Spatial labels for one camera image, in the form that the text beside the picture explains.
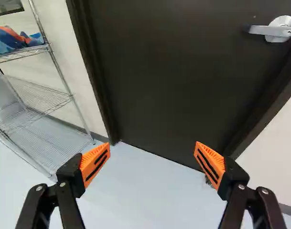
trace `silver lever handle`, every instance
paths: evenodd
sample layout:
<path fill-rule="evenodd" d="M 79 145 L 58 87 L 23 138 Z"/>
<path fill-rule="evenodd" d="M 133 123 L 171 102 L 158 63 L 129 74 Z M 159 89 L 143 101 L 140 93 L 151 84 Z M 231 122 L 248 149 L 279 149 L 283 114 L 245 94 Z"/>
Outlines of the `silver lever handle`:
<path fill-rule="evenodd" d="M 267 42 L 286 42 L 291 37 L 291 16 L 277 17 L 268 26 L 252 25 L 248 33 L 264 35 Z"/>
<path fill-rule="evenodd" d="M 290 26 L 252 25 L 248 33 L 275 36 L 275 37 L 291 37 L 291 27 Z"/>

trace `door frame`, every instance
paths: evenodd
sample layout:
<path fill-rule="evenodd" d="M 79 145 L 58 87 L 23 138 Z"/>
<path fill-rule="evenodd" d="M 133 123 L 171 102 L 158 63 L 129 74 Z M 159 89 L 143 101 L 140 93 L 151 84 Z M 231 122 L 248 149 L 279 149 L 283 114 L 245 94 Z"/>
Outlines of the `door frame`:
<path fill-rule="evenodd" d="M 112 110 L 104 68 L 98 50 L 88 0 L 66 0 L 75 35 L 95 93 L 111 144 L 120 141 L 119 129 Z M 279 65 L 268 73 L 266 87 L 250 103 L 249 112 L 225 136 L 223 155 L 236 159 L 261 133 L 291 97 L 291 48 Z"/>

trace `ridged orange pad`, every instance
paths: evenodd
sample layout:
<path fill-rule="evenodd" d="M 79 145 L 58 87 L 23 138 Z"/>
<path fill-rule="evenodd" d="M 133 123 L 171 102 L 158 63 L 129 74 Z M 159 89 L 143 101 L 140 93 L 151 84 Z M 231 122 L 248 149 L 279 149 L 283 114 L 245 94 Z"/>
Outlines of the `ridged orange pad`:
<path fill-rule="evenodd" d="M 194 157 L 213 187 L 218 190 L 225 172 L 224 157 L 200 142 L 196 142 Z"/>
<path fill-rule="evenodd" d="M 93 178 L 110 158 L 109 143 L 104 143 L 91 149 L 82 157 L 79 169 L 83 175 L 85 188 L 89 186 Z"/>

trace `door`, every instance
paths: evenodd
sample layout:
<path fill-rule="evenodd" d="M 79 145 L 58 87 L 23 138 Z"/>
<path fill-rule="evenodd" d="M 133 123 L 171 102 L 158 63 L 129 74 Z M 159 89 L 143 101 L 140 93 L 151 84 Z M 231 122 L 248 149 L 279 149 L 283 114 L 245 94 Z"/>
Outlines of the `door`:
<path fill-rule="evenodd" d="M 291 52 L 246 25 L 291 16 L 291 0 L 85 0 L 122 141 L 198 169 L 223 154 Z"/>

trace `shelf rack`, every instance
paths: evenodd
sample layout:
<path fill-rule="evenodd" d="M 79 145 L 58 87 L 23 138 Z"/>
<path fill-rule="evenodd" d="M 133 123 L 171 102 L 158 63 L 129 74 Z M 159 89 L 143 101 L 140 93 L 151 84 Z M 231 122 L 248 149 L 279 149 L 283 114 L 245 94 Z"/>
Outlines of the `shelf rack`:
<path fill-rule="evenodd" d="M 71 101 L 71 96 L 51 88 L 17 79 L 11 76 L 0 75 L 0 90 L 11 94 L 4 81 L 8 81 L 19 99 L 7 100 L 0 98 L 0 129 L 10 134 L 17 129 L 24 128 L 41 117 L 65 106 Z"/>
<path fill-rule="evenodd" d="M 80 108 L 55 58 L 32 0 L 28 0 L 44 44 L 0 55 L 0 64 L 49 53 L 65 92 L 4 75 L 0 70 L 0 141 L 30 165 L 55 179 L 56 170 L 74 154 L 95 144 Z M 82 133 L 49 114 L 73 103 L 84 126 Z"/>
<path fill-rule="evenodd" d="M 8 52 L 0 55 L 0 63 L 21 59 L 27 56 L 38 55 L 44 52 L 49 52 L 48 44 L 18 49 L 13 52 Z"/>

